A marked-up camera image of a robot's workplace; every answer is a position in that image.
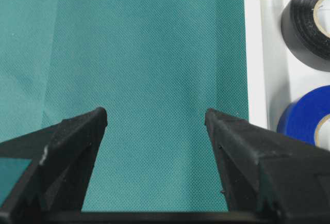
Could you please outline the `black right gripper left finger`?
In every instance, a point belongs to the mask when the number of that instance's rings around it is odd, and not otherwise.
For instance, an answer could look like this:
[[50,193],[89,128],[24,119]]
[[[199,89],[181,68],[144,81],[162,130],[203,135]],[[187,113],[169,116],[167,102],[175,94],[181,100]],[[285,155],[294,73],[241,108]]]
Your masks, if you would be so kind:
[[1,158],[30,161],[1,210],[14,212],[34,200],[46,210],[81,210],[106,127],[106,110],[98,107],[1,142]]

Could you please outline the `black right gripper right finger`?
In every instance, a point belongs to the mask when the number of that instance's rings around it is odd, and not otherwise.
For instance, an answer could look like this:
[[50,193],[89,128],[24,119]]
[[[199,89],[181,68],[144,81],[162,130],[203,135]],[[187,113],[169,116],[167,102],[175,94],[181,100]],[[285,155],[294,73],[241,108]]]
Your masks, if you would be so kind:
[[208,109],[205,125],[229,211],[329,215],[329,152]]

